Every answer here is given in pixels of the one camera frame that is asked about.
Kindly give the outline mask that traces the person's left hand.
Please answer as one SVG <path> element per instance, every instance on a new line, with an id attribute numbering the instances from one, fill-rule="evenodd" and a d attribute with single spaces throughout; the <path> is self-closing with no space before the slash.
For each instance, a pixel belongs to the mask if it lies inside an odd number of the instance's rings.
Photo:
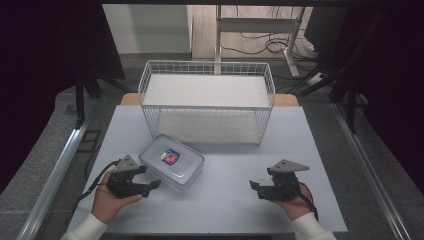
<path id="1" fill-rule="evenodd" d="M 113 220 L 122 208 L 136 203 L 143 198 L 142 195 L 130 196 L 123 199 L 115 197 L 106 186 L 110 175 L 111 171 L 107 171 L 104 174 L 101 184 L 95 191 L 91 210 L 91 214 L 104 224 L 108 224 L 111 220 Z"/>

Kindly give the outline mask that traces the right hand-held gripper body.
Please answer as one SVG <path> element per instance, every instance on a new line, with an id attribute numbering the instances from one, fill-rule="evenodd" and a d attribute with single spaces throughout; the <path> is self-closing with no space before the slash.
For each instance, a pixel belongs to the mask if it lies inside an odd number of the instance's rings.
<path id="1" fill-rule="evenodd" d="M 282 159 L 268 168 L 274 170 L 276 174 L 271 176 L 273 185 L 264 186 L 266 188 L 265 200 L 291 201 L 301 194 L 296 172 L 307 171 L 309 170 L 308 166 Z"/>

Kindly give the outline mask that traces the wooden table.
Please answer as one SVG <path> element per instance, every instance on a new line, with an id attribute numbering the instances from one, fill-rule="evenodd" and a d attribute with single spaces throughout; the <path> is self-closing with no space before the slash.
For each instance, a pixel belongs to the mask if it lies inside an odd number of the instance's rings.
<path id="1" fill-rule="evenodd" d="M 139 106 L 137 93 L 127 93 L 123 96 L 121 104 L 125 106 Z M 292 94 L 275 94 L 274 105 L 276 107 L 298 107 L 298 99 Z"/>

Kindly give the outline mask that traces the white metal desk frame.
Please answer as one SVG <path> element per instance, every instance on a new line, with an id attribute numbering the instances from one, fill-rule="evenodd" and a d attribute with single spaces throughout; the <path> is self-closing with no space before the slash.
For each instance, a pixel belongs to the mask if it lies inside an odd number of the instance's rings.
<path id="1" fill-rule="evenodd" d="M 299 78 L 300 73 L 293 58 L 293 49 L 298 32 L 302 24 L 306 8 L 301 7 L 295 18 L 226 18 L 222 17 L 222 6 L 216 6 L 216 45 L 214 61 L 221 61 L 221 34 L 222 33 L 271 33 L 288 34 L 287 46 L 282 50 L 287 66 L 294 78 Z"/>

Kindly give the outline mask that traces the black stand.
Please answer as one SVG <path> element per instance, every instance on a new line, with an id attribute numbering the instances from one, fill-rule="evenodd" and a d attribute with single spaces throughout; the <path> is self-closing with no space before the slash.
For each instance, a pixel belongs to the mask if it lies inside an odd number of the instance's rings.
<path id="1" fill-rule="evenodd" d="M 87 91 L 91 98 L 99 98 L 102 95 L 101 87 L 98 79 L 103 80 L 114 88 L 129 93 L 130 88 L 120 83 L 120 78 L 113 78 L 110 74 L 106 74 L 96 69 L 80 69 L 75 82 L 75 103 L 77 121 L 75 128 L 80 129 L 86 122 L 86 109 L 84 103 L 84 91 Z"/>
<path id="2" fill-rule="evenodd" d="M 355 111 L 357 108 L 358 83 L 354 77 L 344 77 L 337 81 L 330 92 L 332 102 L 341 102 L 343 97 L 347 97 L 345 105 L 346 124 L 349 130 L 355 134 Z"/>

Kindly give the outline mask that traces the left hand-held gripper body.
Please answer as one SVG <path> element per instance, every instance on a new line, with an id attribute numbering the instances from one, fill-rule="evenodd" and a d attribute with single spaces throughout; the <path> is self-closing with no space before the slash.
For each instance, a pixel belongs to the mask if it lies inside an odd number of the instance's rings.
<path id="1" fill-rule="evenodd" d="M 148 184 L 138 184 L 133 182 L 136 176 L 133 172 L 139 165 L 130 155 L 118 161 L 112 170 L 110 178 L 106 184 L 108 190 L 117 198 L 123 199 L 130 196 L 142 195 L 147 197 L 150 193 Z"/>

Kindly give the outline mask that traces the white power strip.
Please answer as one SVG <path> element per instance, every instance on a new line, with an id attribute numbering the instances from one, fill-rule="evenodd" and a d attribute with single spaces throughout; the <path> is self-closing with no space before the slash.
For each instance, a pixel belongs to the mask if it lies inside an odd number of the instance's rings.
<path id="1" fill-rule="evenodd" d="M 313 86 L 316 83 L 320 82 L 323 79 L 324 75 L 322 73 L 317 73 L 315 76 L 313 76 L 309 81 L 308 85 Z"/>

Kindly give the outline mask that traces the clear plastic food container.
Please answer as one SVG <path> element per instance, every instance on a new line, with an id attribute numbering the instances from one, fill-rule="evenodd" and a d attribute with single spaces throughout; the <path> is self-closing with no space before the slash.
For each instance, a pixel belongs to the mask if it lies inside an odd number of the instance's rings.
<path id="1" fill-rule="evenodd" d="M 147 169 L 179 191 L 187 191 L 202 171 L 204 157 L 185 144 L 160 134 L 139 154 Z"/>

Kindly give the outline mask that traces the white cabinet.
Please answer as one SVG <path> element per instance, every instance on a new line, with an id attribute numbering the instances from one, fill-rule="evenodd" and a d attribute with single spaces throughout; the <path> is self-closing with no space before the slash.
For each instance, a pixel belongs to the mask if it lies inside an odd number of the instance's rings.
<path id="1" fill-rule="evenodd" d="M 103 4 L 120 54 L 192 52 L 191 5 Z"/>

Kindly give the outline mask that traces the aluminium rail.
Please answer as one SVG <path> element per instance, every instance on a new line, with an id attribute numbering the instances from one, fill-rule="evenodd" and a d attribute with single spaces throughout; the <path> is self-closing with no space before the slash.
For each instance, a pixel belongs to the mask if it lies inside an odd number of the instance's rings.
<path id="1" fill-rule="evenodd" d="M 34 240 L 43 220 L 50 208 L 54 197 L 61 185 L 64 176 L 70 166 L 80 142 L 86 132 L 90 119 L 86 118 L 80 122 L 71 132 L 64 149 L 62 150 L 56 164 L 46 181 L 40 195 L 37 198 L 29 216 L 21 228 L 16 240 Z"/>
<path id="2" fill-rule="evenodd" d="M 336 118 L 338 119 L 349 145 L 364 172 L 364 175 L 391 231 L 393 232 L 393 235 L 397 240 L 412 240 L 397 207 L 384 188 L 359 138 L 348 126 L 347 116 L 345 115 L 342 106 L 338 103 L 331 103 L 331 107 L 336 114 Z"/>

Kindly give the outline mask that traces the person's right hand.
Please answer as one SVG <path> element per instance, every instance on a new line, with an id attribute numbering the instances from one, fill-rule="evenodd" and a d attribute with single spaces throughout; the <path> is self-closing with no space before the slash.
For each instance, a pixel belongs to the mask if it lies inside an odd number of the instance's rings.
<path id="1" fill-rule="evenodd" d="M 308 201 L 313 202 L 312 195 L 308 187 L 304 183 L 300 183 L 299 187 L 301 189 L 302 195 Z M 291 201 L 275 201 L 275 204 L 281 207 L 291 220 L 296 220 L 301 216 L 312 212 L 307 202 L 299 196 Z"/>

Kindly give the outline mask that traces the dark curtain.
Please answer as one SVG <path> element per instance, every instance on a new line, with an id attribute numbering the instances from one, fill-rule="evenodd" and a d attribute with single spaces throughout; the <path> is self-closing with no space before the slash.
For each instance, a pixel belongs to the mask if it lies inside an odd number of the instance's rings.
<path id="1" fill-rule="evenodd" d="M 424 194 L 424 0 L 386 0 L 352 77 L 364 114 Z"/>
<path id="2" fill-rule="evenodd" d="M 125 74 L 101 0 L 0 0 L 0 193 L 46 127 L 56 96 Z"/>

